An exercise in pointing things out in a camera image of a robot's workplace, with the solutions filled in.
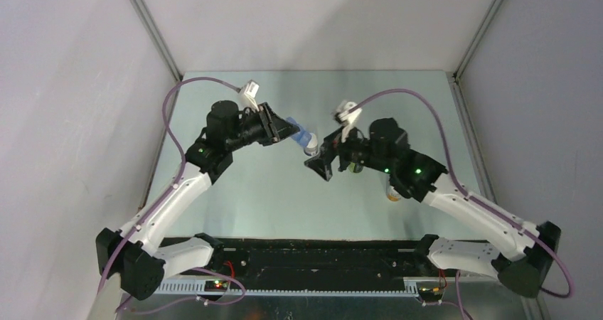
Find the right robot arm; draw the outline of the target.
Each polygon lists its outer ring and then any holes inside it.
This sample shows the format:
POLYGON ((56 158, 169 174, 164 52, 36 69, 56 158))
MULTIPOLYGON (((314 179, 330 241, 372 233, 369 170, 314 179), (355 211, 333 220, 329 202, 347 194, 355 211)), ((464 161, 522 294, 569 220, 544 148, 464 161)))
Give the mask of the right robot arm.
POLYGON ((456 181, 451 171, 430 156, 410 148, 407 133, 393 118, 369 126, 368 137, 343 128, 327 137, 305 167, 329 181, 332 162, 381 171, 403 198, 443 211, 482 235, 484 242, 455 241, 425 235, 415 248, 413 265, 431 276, 441 270, 464 270, 497 279, 504 287, 534 299, 553 263, 561 231, 550 221, 536 225, 497 206, 456 181))

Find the blue pill organizer box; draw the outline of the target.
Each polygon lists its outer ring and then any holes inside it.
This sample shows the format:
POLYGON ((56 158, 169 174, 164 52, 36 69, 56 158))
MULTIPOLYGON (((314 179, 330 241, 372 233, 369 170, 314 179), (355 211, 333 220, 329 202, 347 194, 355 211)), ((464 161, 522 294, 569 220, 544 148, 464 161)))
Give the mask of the blue pill organizer box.
POLYGON ((301 126, 294 118, 288 117, 287 121, 296 124, 300 128, 300 132, 293 135, 291 138, 301 147, 305 147, 308 141, 313 137, 312 133, 301 126))

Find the white bottle orange label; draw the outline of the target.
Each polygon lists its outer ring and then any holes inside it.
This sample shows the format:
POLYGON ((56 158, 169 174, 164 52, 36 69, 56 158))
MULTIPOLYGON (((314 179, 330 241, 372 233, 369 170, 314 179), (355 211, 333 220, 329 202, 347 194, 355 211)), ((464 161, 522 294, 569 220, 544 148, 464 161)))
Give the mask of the white bottle orange label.
POLYGON ((387 178, 386 196, 392 202, 398 202, 402 199, 402 196, 395 190, 394 186, 392 185, 390 176, 387 178))

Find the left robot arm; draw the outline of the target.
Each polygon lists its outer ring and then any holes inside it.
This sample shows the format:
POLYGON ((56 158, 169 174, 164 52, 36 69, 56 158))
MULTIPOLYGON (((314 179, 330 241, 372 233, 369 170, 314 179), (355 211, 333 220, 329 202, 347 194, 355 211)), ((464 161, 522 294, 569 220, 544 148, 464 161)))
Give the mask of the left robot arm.
POLYGON ((167 230, 233 162, 233 152, 253 143, 271 146, 299 132, 266 103, 240 110, 236 102, 214 103, 206 127, 181 154, 172 182, 118 230, 105 228, 95 239, 100 273, 118 274, 120 288, 134 299, 149 298, 167 278, 201 268, 217 274, 225 265, 219 240, 204 233, 162 247, 167 230))

